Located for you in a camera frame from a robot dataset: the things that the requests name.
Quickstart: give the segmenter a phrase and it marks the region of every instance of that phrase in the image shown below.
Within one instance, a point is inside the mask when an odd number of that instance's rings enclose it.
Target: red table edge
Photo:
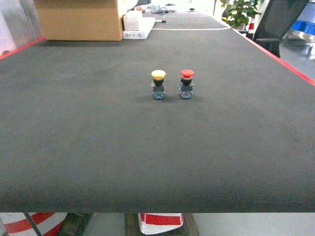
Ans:
[[[306,80],[307,82],[309,82],[311,85],[315,86],[315,81],[312,80],[310,77],[308,77],[307,75],[303,74],[301,71],[299,71],[298,69],[296,69],[293,65],[289,64],[288,62],[286,62],[285,60],[282,60],[281,58],[273,55],[272,53],[270,53],[268,50],[264,49],[263,47],[261,47],[260,45],[256,44],[255,42],[251,41],[249,38],[244,37],[247,41],[249,41],[250,43],[252,43],[253,45],[255,45],[257,48],[259,48],[260,50],[262,50],[264,53],[268,54],[269,56],[271,56],[273,59],[275,59],[276,61],[278,61],[279,63],[281,63],[282,65],[284,65],[286,68],[288,68],[289,70],[291,70],[293,73],[295,73],[296,75],[300,76],[302,79]]]
[[[41,41],[41,40],[44,40],[44,39],[45,39],[45,37],[41,37],[41,38],[38,38],[37,40],[34,40],[34,41],[32,41],[32,42],[30,42],[30,43],[28,43],[28,44],[26,44],[26,45],[20,47],[20,48],[14,49],[13,51],[11,51],[11,52],[9,52],[9,53],[0,56],[0,60],[3,59],[3,58],[8,57],[8,56],[10,56],[10,55],[12,55],[12,54],[14,54],[14,53],[17,53],[17,52],[19,52],[19,51],[21,51],[21,50],[23,50],[23,49],[25,49],[25,48],[27,48],[27,47],[29,47],[29,46],[35,44],[35,43]]]

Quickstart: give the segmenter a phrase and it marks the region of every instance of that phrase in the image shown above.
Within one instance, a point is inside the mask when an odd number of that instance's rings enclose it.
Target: cardboard box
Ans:
[[[120,41],[124,0],[34,0],[48,40]]]
[[[142,21],[142,11],[129,11],[124,16],[125,31],[140,30],[141,21]]]
[[[124,39],[146,39],[154,26],[154,17],[143,17],[140,22],[140,30],[124,31]]]

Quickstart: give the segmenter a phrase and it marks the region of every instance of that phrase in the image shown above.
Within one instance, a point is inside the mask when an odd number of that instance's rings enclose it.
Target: white line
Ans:
[[[220,29],[156,29],[156,28],[153,28],[153,30],[208,30],[208,31],[211,31],[211,30],[227,30],[227,29],[230,29],[231,27],[225,27],[225,28],[220,28]]]
[[[226,22],[224,22],[223,20],[219,20],[217,19],[216,17],[214,16],[211,16],[215,21],[219,22],[221,25],[224,25],[224,26],[227,26],[227,27],[230,27]]]

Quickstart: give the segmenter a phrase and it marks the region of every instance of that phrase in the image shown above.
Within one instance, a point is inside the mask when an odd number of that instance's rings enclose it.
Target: floor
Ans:
[[[315,80],[315,47],[301,40],[289,40],[280,45],[281,58]]]
[[[123,213],[95,214],[83,236],[125,236]],[[313,236],[315,213],[196,213],[200,236]]]

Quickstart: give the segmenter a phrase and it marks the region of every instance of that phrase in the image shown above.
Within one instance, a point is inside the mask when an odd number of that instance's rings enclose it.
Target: blue bin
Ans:
[[[311,35],[315,35],[315,23],[307,22],[304,32],[309,33]]]
[[[305,21],[296,21],[291,27],[294,30],[304,31],[307,22]]]

